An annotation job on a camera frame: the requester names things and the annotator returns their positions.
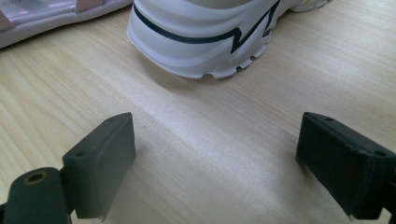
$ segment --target light wood surface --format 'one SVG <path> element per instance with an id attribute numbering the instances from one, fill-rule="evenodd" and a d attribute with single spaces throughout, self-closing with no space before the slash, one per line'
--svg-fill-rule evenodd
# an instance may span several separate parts
<path id="1" fill-rule="evenodd" d="M 264 54 L 222 80 L 151 63 L 126 36 L 129 13 L 0 49 L 0 203 L 16 177 L 61 168 L 130 111 L 137 158 L 105 223 L 350 222 L 294 159 L 301 118 L 333 117 L 396 152 L 396 1 L 288 12 Z"/>

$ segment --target tabletop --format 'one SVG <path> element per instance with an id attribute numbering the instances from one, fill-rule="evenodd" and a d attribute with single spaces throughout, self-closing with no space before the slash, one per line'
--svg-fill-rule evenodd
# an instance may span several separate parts
<path id="1" fill-rule="evenodd" d="M 132 112 L 137 157 L 105 223 L 351 222 L 296 162 L 300 125 L 326 115 L 396 152 L 394 0 L 287 12 L 264 54 L 224 79 L 153 64 L 128 40 L 130 12 L 0 49 L 0 203 L 19 175 L 60 169 L 103 120 Z"/>

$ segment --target black line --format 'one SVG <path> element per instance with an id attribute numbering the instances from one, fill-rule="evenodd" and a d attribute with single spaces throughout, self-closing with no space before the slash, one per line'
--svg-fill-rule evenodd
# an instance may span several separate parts
<path id="1" fill-rule="evenodd" d="M 210 36 L 210 37 L 187 37 L 187 36 L 182 36 L 182 35 L 176 35 L 173 33 L 170 33 L 163 28 L 159 27 L 158 25 L 154 24 L 153 22 L 149 21 L 145 16 L 143 16 L 142 13 L 137 9 L 136 5 L 134 4 L 134 12 L 136 13 L 136 16 L 147 25 L 148 28 L 153 30 L 154 32 L 158 33 L 159 35 L 163 35 L 165 37 L 168 37 L 170 39 L 176 40 L 181 43 L 185 44 L 208 44 L 208 43 L 214 43 L 218 42 L 220 40 L 228 39 L 230 37 L 233 37 L 233 47 L 231 50 L 231 53 L 234 53 L 237 49 L 239 49 L 242 45 L 245 44 L 245 42 L 248 41 L 251 35 L 256 31 L 257 27 L 262 23 L 262 21 L 265 19 L 265 17 L 269 13 L 269 19 L 267 22 L 267 25 L 265 26 L 265 30 L 270 26 L 276 9 L 279 5 L 280 0 L 278 0 L 257 22 L 254 24 L 254 26 L 250 29 L 250 31 L 247 33 L 247 35 L 241 40 L 242 37 L 242 32 L 239 28 L 234 28 L 231 31 L 223 34 L 223 35 L 215 35 L 215 36 Z"/>

